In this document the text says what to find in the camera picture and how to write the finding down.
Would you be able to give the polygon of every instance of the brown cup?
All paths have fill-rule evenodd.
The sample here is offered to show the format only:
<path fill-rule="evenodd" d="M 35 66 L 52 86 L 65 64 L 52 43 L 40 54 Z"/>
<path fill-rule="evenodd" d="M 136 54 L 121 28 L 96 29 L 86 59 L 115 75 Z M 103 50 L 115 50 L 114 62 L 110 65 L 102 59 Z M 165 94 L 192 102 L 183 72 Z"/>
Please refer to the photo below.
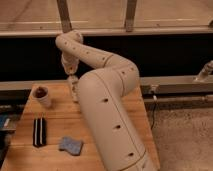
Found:
<path fill-rule="evenodd" d="M 48 89 L 46 87 L 39 86 L 36 88 L 33 91 L 33 97 L 45 108 L 50 108 L 52 105 Z"/>

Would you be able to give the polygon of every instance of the glass pane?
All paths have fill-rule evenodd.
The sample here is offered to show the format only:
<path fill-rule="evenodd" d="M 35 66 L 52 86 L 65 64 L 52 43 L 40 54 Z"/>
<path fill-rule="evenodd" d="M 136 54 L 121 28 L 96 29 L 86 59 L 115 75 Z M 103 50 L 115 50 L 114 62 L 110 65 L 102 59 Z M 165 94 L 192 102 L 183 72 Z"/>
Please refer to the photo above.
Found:
<path fill-rule="evenodd" d="M 121 28 L 126 0 L 67 0 L 74 28 Z M 0 0 L 0 30 L 61 29 L 56 0 Z"/>
<path fill-rule="evenodd" d="M 201 26 L 212 19 L 212 0 L 138 0 L 135 27 Z"/>
<path fill-rule="evenodd" d="M 71 0 L 75 28 L 123 28 L 126 0 Z"/>

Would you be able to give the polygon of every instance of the blue sponge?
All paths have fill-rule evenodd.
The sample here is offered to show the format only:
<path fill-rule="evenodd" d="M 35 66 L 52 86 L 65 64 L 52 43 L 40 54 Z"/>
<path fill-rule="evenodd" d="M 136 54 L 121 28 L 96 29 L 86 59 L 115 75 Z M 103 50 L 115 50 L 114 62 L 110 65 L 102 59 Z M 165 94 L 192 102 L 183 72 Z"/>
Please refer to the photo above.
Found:
<path fill-rule="evenodd" d="M 67 151 L 73 156 L 79 156 L 83 147 L 83 141 L 77 141 L 70 137 L 63 137 L 59 144 L 60 151 Z"/>

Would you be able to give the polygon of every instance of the wooden table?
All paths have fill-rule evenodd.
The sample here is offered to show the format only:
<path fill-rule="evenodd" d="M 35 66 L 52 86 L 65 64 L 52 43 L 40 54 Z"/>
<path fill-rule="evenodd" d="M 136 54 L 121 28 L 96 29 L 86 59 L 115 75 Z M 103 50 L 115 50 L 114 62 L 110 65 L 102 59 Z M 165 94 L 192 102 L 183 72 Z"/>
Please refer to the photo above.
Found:
<path fill-rule="evenodd" d="M 52 109 L 44 109 L 29 96 L 17 130 L 4 160 L 2 171 L 104 171 L 90 131 L 82 117 L 79 105 L 72 102 L 65 83 L 42 84 L 48 87 Z M 123 98 L 123 103 L 141 139 L 157 168 L 160 167 L 140 89 Z M 47 120 L 47 145 L 32 146 L 33 119 Z M 71 156 L 58 150 L 63 136 L 83 140 L 81 155 Z"/>

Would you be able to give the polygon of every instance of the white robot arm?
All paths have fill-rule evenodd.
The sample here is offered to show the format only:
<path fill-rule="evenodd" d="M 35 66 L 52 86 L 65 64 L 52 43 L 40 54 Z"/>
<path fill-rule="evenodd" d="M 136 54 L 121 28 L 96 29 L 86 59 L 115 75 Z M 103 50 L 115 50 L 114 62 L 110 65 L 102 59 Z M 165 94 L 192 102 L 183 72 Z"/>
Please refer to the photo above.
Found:
<path fill-rule="evenodd" d="M 77 98 L 105 168 L 109 171 L 156 171 L 121 102 L 121 97 L 139 84 L 136 65 L 82 42 L 81 34 L 76 31 L 56 38 L 68 75 L 75 73 L 78 59 L 95 69 L 78 81 Z"/>

